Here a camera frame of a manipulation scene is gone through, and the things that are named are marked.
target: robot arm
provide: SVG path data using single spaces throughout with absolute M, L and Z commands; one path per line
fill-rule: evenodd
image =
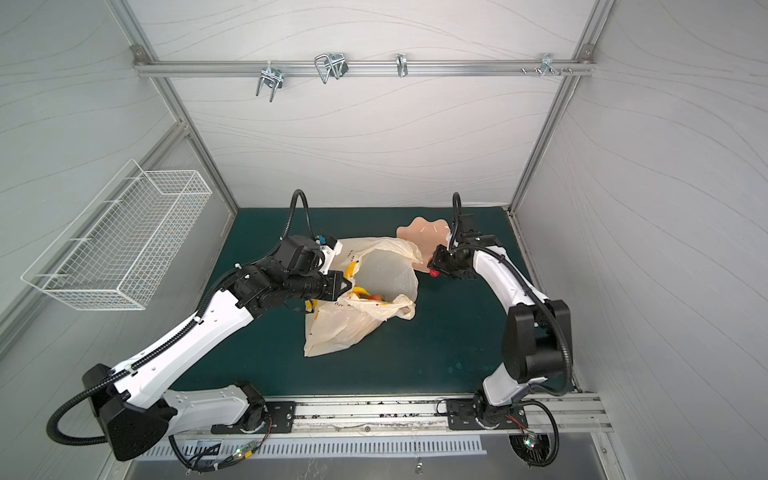
M 66 445 L 109 442 L 115 458 L 124 461 L 184 430 L 216 424 L 243 432 L 259 428 L 265 402 L 250 384 L 195 392 L 168 387 L 222 340 L 267 310 L 290 299 L 334 301 L 351 290 L 353 285 L 342 272 L 329 269 L 341 248 L 332 237 L 312 240 L 294 235 L 283 238 L 273 255 L 237 266 L 210 301 L 204 300 L 203 312 L 113 368 L 99 364 L 88 370 L 83 375 L 86 390 L 51 417 L 48 435 Z M 86 398 L 104 437 L 77 439 L 58 429 L 64 413 Z
M 475 398 L 477 418 L 492 425 L 506 413 L 506 406 L 521 401 L 536 386 L 562 394 L 542 386 L 550 377 L 565 373 L 570 383 L 571 314 L 565 302 L 550 300 L 525 279 L 496 236 L 475 230 L 472 215 L 461 213 L 457 197 L 451 248 L 438 245 L 429 267 L 451 278 L 482 277 L 508 313 L 504 361 L 483 381 Z

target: wire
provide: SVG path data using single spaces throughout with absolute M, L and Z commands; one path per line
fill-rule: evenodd
M 158 346 L 147 355 L 141 357 L 138 361 L 132 363 L 128 369 L 124 369 L 120 372 L 109 375 L 106 379 L 101 380 L 97 385 L 78 393 L 76 396 L 65 402 L 64 405 L 58 407 L 58 409 L 53 412 L 53 415 L 51 415 L 51 418 L 48 419 L 48 423 L 45 426 L 45 432 L 48 434 L 48 437 L 54 442 L 61 443 L 62 445 L 85 446 L 107 443 L 107 437 L 104 435 L 98 437 L 73 437 L 67 435 L 59 429 L 58 423 L 61 421 L 61 418 L 64 417 L 65 413 L 72 410 L 78 403 L 106 389 L 109 385 L 112 385 L 118 380 L 127 377 L 130 375 L 131 371 L 135 372 L 142 366 L 147 365 L 150 361 L 157 358 L 162 352 L 171 348 L 181 339 L 181 337 L 187 335 L 187 333 L 189 333 L 190 330 L 192 330 L 196 325 L 197 321 L 190 320 L 190 322 L 187 323 L 184 328 L 176 332 L 176 334 L 173 335 L 170 339 L 163 342 L 162 345 Z
M 547 454 L 547 457 L 544 460 L 541 460 L 540 462 L 535 461 L 533 459 L 526 460 L 526 463 L 528 463 L 528 465 L 531 465 L 534 467 L 545 467 L 547 465 L 550 465 L 552 462 L 554 462 L 554 459 L 557 458 L 558 451 L 560 450 L 560 432 L 558 431 L 558 423 L 554 420 L 554 416 L 552 415 L 552 412 L 550 412 L 549 409 L 538 400 L 524 400 L 523 402 L 516 403 L 515 407 L 529 406 L 529 405 L 537 406 L 538 408 L 544 410 L 544 413 L 547 414 L 547 417 L 549 417 L 549 421 L 552 424 L 553 439 L 552 439 L 551 445 L 549 446 L 549 453 Z
M 491 257 L 498 260 L 499 263 L 506 266 L 507 270 L 509 270 L 512 273 L 512 275 L 515 277 L 518 283 L 520 283 L 520 285 L 522 286 L 523 291 L 525 292 L 525 295 L 533 301 L 536 307 L 544 315 L 549 326 L 552 328 L 554 337 L 558 341 L 558 348 L 560 349 L 560 353 L 563 356 L 563 363 L 564 363 L 563 375 L 565 377 L 565 381 L 563 382 L 563 387 L 559 390 L 556 390 L 541 384 L 533 385 L 532 388 L 542 389 L 546 393 L 549 393 L 550 395 L 554 395 L 554 396 L 563 396 L 566 393 L 570 392 L 571 384 L 572 384 L 571 372 L 573 370 L 573 363 L 571 361 L 571 350 L 568 348 L 568 342 L 565 340 L 565 334 L 563 334 L 563 330 L 560 328 L 560 325 L 558 324 L 558 321 L 554 318 L 554 315 L 552 315 L 552 312 L 549 311 L 549 308 L 547 308 L 547 306 L 544 305 L 544 303 L 538 298 L 538 296 L 533 292 L 531 287 L 528 286 L 528 282 L 526 282 L 523 276 L 520 274 L 520 272 L 518 272 L 518 269 L 515 268 L 515 266 L 512 265 L 509 262 L 509 260 L 507 260 L 507 257 L 505 257 L 504 255 L 501 255 L 498 252 L 495 252 L 487 247 L 481 247 L 479 245 L 459 245 L 449 250 L 449 252 L 456 253 L 456 252 L 459 252 L 460 250 L 475 250 L 478 252 L 487 253 Z
M 462 215 L 462 196 L 458 192 L 453 193 L 453 231 L 451 232 L 451 241 L 448 243 L 448 248 L 453 248 L 453 243 L 456 240 L 456 234 L 458 233 L 458 221 Z
M 288 206 L 288 218 L 286 219 L 286 225 L 283 228 L 283 232 L 280 234 L 280 238 L 278 239 L 277 243 L 274 247 L 270 249 L 267 253 L 262 255 L 261 257 L 251 260 L 248 263 L 245 263 L 241 266 L 251 266 L 256 265 L 261 260 L 264 260 L 267 257 L 271 257 L 272 255 L 277 252 L 277 249 L 280 248 L 280 242 L 283 241 L 285 237 L 288 236 L 288 233 L 290 232 L 291 223 L 293 222 L 293 215 L 296 213 L 296 202 L 301 198 L 301 203 L 304 206 L 304 212 L 306 214 L 306 227 L 310 231 L 310 238 L 314 240 L 315 238 L 315 231 L 312 228 L 312 221 L 310 220 L 310 206 L 306 202 L 306 195 L 301 190 L 296 190 L 293 192 L 293 196 L 290 199 L 290 205 Z M 233 268 L 232 270 L 229 270 L 222 274 L 213 284 L 211 284 L 210 288 L 206 291 L 205 295 L 203 295 L 203 298 L 200 300 L 200 303 L 197 306 L 197 311 L 195 312 L 198 316 L 202 317 L 206 310 L 208 310 L 208 306 L 210 305 L 210 301 L 213 299 L 216 292 L 219 290 L 219 287 L 222 283 L 227 281 L 231 276 L 237 273 L 239 269 Z
M 301 190 L 296 190 L 293 192 L 293 196 L 291 197 L 290 205 L 288 207 L 288 219 L 286 220 L 286 225 L 283 228 L 283 233 L 282 235 L 280 235 L 280 240 L 277 242 L 277 244 L 274 247 L 272 247 L 272 250 L 270 250 L 266 255 L 263 255 L 262 257 L 256 260 L 246 263 L 245 266 L 250 266 L 250 265 L 259 263 L 261 260 L 264 260 L 265 258 L 277 252 L 278 247 L 280 247 L 280 241 L 282 241 L 283 238 L 285 238 L 290 232 L 291 222 L 293 221 L 293 215 L 296 212 L 296 202 L 299 200 L 299 198 L 301 198 L 302 205 L 304 206 L 304 212 L 306 215 L 306 226 L 310 231 L 310 236 L 313 239 L 315 238 L 315 233 L 312 228 L 312 221 L 310 220 L 310 206 L 306 201 L 306 195 Z M 221 284 L 224 283 L 224 281 L 226 281 L 236 272 L 237 272 L 237 269 L 232 269 L 226 272 L 224 275 L 220 276 L 210 286 L 210 288 L 206 291 L 205 295 L 203 295 L 203 298 L 200 300 L 200 304 L 198 305 L 197 311 L 195 312 L 197 317 L 202 317 L 203 314 L 205 314 L 205 311 L 208 310 L 208 306 L 210 305 L 210 301 L 213 299 L 214 295 L 219 290 L 219 287 L 221 286 Z M 61 418 L 64 417 L 65 413 L 72 410 L 72 408 L 74 408 L 78 403 L 88 398 L 91 398 L 96 393 L 99 393 L 100 391 L 109 387 L 109 385 L 112 385 L 118 380 L 125 378 L 126 376 L 128 376 L 132 372 L 135 372 L 142 366 L 147 365 L 149 362 L 157 358 L 162 352 L 165 352 L 166 350 L 171 348 L 183 336 L 187 335 L 190 332 L 190 330 L 192 330 L 197 324 L 198 323 L 196 319 L 190 320 L 190 322 L 187 325 L 185 325 L 184 328 L 179 330 L 168 341 L 158 346 L 156 349 L 152 350 L 147 355 L 141 357 L 137 362 L 132 363 L 130 369 L 124 369 L 121 372 L 115 372 L 109 375 L 109 377 L 101 380 L 97 385 L 91 387 L 90 389 L 86 389 L 78 393 L 76 396 L 72 397 L 67 402 L 65 402 L 62 406 L 56 409 L 56 411 L 53 412 L 53 415 L 51 415 L 51 418 L 48 419 L 48 423 L 45 426 L 45 432 L 48 434 L 48 437 L 54 442 L 61 443 L 62 445 L 84 446 L 84 445 L 98 445 L 101 443 L 107 443 L 107 437 L 105 435 L 101 435 L 97 437 L 73 437 L 71 435 L 67 435 L 59 429 L 58 423 L 61 421 Z
M 437 402 L 437 405 L 435 405 L 435 413 L 436 414 L 438 414 L 440 416 L 443 416 L 443 417 L 447 417 L 448 415 L 451 415 L 451 413 L 448 411 L 448 403 L 447 403 L 447 401 L 448 401 L 448 399 L 440 399 Z M 443 403 L 443 402 L 446 402 L 446 404 L 445 404 L 445 413 L 440 413 L 440 404 Z
M 249 451 L 250 454 L 253 454 L 258 449 L 261 448 L 262 445 L 264 445 L 264 442 L 270 437 L 270 433 L 272 432 L 272 417 L 266 417 L 265 420 L 269 421 L 270 427 L 267 429 L 266 433 L 264 434 L 264 437 L 261 439 L 261 441 L 252 447 L 252 449 Z M 206 465 L 206 466 L 199 466 L 197 463 L 200 461 L 202 457 L 205 455 L 209 455 L 213 453 L 216 449 L 221 447 L 221 444 L 214 445 L 212 447 L 208 447 L 207 449 L 203 450 L 200 453 L 197 453 L 196 455 L 193 455 L 190 458 L 187 458 L 184 456 L 184 453 L 179 448 L 179 445 L 176 443 L 176 438 L 173 435 L 168 436 L 168 442 L 170 443 L 170 449 L 173 450 L 174 455 L 178 459 L 179 462 L 187 469 L 191 470 L 192 472 L 199 472 L 199 473 L 205 473 L 205 472 L 213 472 L 216 470 L 221 470 L 222 468 L 231 467 L 232 465 L 236 465 L 237 463 L 242 462 L 245 458 L 250 457 L 243 456 L 243 457 L 236 457 L 235 455 L 230 455 L 226 457 L 221 462 L 215 462 L 212 465 Z
M 518 420 L 515 417 L 513 417 L 512 415 L 507 415 L 507 418 L 512 420 L 513 422 L 517 423 L 518 427 L 520 427 L 520 431 L 521 432 L 526 433 L 526 432 L 530 432 L 531 431 L 530 429 L 524 427 L 522 423 L 518 422 Z

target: dark green mat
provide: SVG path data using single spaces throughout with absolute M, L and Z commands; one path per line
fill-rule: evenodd
M 475 214 L 475 227 L 496 235 L 528 276 L 503 209 L 465 207 L 464 212 Z M 310 213 L 317 234 L 340 239 L 394 237 L 396 228 L 414 217 L 450 223 L 453 216 L 450 208 L 315 208 Z M 286 215 L 285 208 L 241 210 L 212 277 L 267 252 Z M 291 233 L 306 234 L 301 209 Z M 390 319 L 347 350 L 306 358 L 304 315 L 273 310 L 224 340 L 173 389 L 213 389 L 246 380 L 266 396 L 473 392 L 502 361 L 506 312 L 482 279 L 417 275 L 419 297 L 411 321 Z

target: wire basket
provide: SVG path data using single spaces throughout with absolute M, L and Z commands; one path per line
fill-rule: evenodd
M 138 170 L 76 234 L 86 207 L 22 280 L 77 310 L 144 310 L 211 191 L 195 170 Z M 45 259 L 62 236 L 69 245 Z

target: white plastic bag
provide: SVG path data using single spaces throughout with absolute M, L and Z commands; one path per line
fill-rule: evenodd
M 385 301 L 364 300 L 349 291 L 336 302 L 308 303 L 304 356 L 318 356 L 348 349 L 393 316 L 410 320 L 416 313 L 419 281 L 413 264 L 422 261 L 419 248 L 399 238 L 347 238 L 339 240 L 342 253 L 331 270 L 344 272 L 371 295 Z

